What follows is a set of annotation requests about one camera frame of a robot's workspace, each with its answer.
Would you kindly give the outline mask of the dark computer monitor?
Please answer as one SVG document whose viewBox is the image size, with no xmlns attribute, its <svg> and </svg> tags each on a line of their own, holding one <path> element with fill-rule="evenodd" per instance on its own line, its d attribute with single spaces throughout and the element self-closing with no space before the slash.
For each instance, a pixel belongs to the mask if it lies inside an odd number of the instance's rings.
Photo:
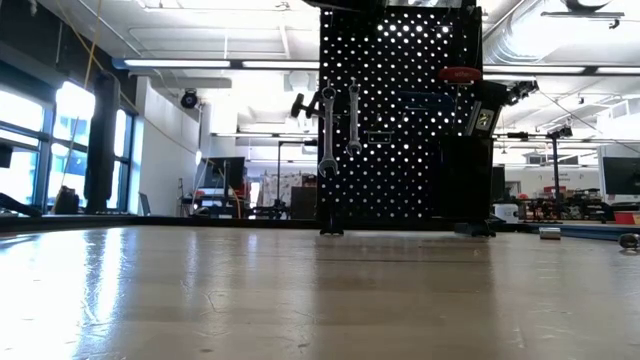
<svg viewBox="0 0 640 360">
<path fill-rule="evenodd" d="M 244 184 L 244 157 L 211 157 L 205 159 L 204 188 L 231 187 L 239 190 Z"/>
<path fill-rule="evenodd" d="M 602 165 L 607 195 L 640 195 L 640 158 L 604 157 Z"/>
</svg>

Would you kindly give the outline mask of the black room pillar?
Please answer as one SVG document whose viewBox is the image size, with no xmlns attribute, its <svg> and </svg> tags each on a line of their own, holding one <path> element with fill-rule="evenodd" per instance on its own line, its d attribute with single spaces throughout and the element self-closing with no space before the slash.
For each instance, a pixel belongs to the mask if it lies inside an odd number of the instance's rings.
<svg viewBox="0 0 640 360">
<path fill-rule="evenodd" d="M 113 74 L 101 71 L 95 79 L 94 96 L 84 184 L 88 214 L 105 212 L 111 198 L 117 111 L 120 107 L 119 80 Z"/>
</svg>

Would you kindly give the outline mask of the white background box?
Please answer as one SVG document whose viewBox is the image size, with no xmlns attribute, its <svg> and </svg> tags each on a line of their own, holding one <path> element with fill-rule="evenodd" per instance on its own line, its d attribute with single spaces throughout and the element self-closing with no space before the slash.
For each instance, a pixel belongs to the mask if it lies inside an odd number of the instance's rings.
<svg viewBox="0 0 640 360">
<path fill-rule="evenodd" d="M 494 215 L 509 224 L 519 222 L 519 206 L 513 203 L 494 204 Z"/>
</svg>

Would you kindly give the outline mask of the black bag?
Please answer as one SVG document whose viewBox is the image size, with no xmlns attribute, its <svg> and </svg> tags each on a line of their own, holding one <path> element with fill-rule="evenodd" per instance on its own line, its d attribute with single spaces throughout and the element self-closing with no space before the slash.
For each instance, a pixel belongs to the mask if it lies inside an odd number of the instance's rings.
<svg viewBox="0 0 640 360">
<path fill-rule="evenodd" d="M 56 215 L 75 215 L 79 211 L 79 196 L 73 188 L 62 185 L 54 200 L 52 212 Z"/>
</svg>

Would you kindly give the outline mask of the short silver combination wrench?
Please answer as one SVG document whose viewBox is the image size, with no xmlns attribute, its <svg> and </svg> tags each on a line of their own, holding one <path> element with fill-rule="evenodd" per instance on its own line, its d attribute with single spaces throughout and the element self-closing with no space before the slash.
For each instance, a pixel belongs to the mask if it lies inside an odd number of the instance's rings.
<svg viewBox="0 0 640 360">
<path fill-rule="evenodd" d="M 358 117 L 359 117 L 359 92 L 360 86 L 355 78 L 352 79 L 351 85 L 348 87 L 350 97 L 350 122 L 349 122 L 349 142 L 346 145 L 347 154 L 353 157 L 362 151 L 362 145 L 359 139 L 358 132 Z"/>
</svg>

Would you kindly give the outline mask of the long silver combination wrench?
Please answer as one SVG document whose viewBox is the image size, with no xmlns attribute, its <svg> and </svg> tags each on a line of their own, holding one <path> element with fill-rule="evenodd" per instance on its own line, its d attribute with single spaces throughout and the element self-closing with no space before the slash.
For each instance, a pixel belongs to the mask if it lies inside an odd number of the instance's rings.
<svg viewBox="0 0 640 360">
<path fill-rule="evenodd" d="M 330 81 L 321 90 L 323 107 L 324 107 L 324 141 L 323 156 L 318 164 L 318 174 L 326 177 L 327 173 L 337 172 L 337 161 L 333 155 L 333 113 L 334 101 L 336 98 L 336 90 L 331 86 Z"/>
</svg>

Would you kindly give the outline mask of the black equipment rack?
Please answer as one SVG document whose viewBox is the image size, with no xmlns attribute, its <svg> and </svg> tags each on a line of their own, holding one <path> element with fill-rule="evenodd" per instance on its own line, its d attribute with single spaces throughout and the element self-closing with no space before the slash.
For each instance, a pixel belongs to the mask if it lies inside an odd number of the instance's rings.
<svg viewBox="0 0 640 360">
<path fill-rule="evenodd" d="M 316 188 L 289 186 L 280 190 L 272 207 L 277 220 L 312 220 L 316 217 Z"/>
</svg>

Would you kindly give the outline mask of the black perforated pegboard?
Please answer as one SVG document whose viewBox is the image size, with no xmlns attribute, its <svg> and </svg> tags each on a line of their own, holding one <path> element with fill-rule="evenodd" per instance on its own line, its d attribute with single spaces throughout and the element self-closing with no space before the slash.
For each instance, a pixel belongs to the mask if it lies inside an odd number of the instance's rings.
<svg viewBox="0 0 640 360">
<path fill-rule="evenodd" d="M 320 12 L 319 87 L 337 91 L 334 111 L 348 109 L 348 86 L 360 86 L 358 132 L 350 157 L 350 116 L 333 122 L 337 172 L 320 176 L 319 221 L 408 223 L 448 219 L 440 210 L 440 110 L 406 110 L 398 91 L 442 93 L 438 72 L 466 66 L 483 70 L 482 10 L 477 0 L 435 0 L 431 6 L 388 0 L 384 9 Z M 379 113 L 393 122 L 389 145 L 367 142 Z"/>
</svg>

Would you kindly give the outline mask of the double prong peg hook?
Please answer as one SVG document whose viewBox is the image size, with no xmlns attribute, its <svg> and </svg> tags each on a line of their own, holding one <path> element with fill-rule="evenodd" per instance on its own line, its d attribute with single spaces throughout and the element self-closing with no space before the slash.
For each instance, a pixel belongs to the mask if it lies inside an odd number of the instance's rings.
<svg viewBox="0 0 640 360">
<path fill-rule="evenodd" d="M 337 91 L 331 86 L 330 82 L 327 82 L 327 85 L 320 91 L 325 120 L 332 120 L 334 123 L 338 123 L 347 116 L 358 115 L 360 86 L 355 78 L 352 78 L 352 82 L 348 86 L 348 93 L 348 109 L 342 113 L 335 113 L 334 105 L 337 97 Z"/>
<path fill-rule="evenodd" d="M 373 145 L 389 145 L 393 141 L 393 122 L 377 113 L 365 131 L 367 142 Z"/>
</svg>

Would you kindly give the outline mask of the black track light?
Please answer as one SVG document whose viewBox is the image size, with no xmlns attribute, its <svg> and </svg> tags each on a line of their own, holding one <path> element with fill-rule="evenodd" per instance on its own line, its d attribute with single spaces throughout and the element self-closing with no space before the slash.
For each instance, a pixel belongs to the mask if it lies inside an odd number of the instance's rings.
<svg viewBox="0 0 640 360">
<path fill-rule="evenodd" d="M 534 93 L 538 90 L 539 85 L 536 80 L 517 82 L 508 89 L 505 105 L 516 105 L 521 100 L 529 97 L 531 93 Z"/>
</svg>

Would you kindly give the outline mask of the black aluminium table frame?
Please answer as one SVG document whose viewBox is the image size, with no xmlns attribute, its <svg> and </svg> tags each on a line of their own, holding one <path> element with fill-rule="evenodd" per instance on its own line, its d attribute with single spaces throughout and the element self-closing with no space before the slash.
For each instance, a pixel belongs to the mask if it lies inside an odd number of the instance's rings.
<svg viewBox="0 0 640 360">
<path fill-rule="evenodd" d="M 549 223 L 509 224 L 497 218 L 484 221 L 454 221 L 431 219 L 408 223 L 374 223 L 317 220 L 248 220 L 213 219 L 205 217 L 167 217 L 136 215 L 50 215 L 45 216 L 33 206 L 28 206 L 0 192 L 0 233 L 35 232 L 44 230 L 69 230 L 92 227 L 118 226 L 177 226 L 220 227 L 257 229 L 304 229 L 318 230 L 322 235 L 342 235 L 346 230 L 354 231 L 453 231 L 470 236 L 494 236 L 498 232 L 537 233 L 549 228 Z"/>
</svg>

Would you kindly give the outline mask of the black rig stand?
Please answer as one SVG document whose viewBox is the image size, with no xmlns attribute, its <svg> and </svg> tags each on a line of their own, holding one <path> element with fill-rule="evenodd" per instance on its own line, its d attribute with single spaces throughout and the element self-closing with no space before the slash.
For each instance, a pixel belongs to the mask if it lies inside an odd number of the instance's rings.
<svg viewBox="0 0 640 360">
<path fill-rule="evenodd" d="M 530 138 L 530 135 L 527 132 L 518 132 L 518 133 L 507 133 L 503 137 L 504 139 L 515 138 L 515 139 L 520 139 L 524 141 L 524 140 L 528 140 Z M 553 187 L 554 211 L 556 213 L 556 218 L 561 219 L 562 195 L 560 193 L 560 179 L 559 179 L 559 160 L 558 160 L 558 140 L 559 139 L 550 139 L 550 138 L 547 138 L 547 139 L 551 141 L 551 145 L 552 145 L 552 164 L 553 164 L 553 180 L 554 180 L 554 187 Z M 501 147 L 500 153 L 503 155 L 507 154 L 506 145 L 504 141 L 501 143 L 501 145 L 502 147 Z M 510 189 L 501 190 L 501 194 L 502 195 L 500 196 L 501 198 L 504 199 L 504 201 L 511 198 Z"/>
</svg>

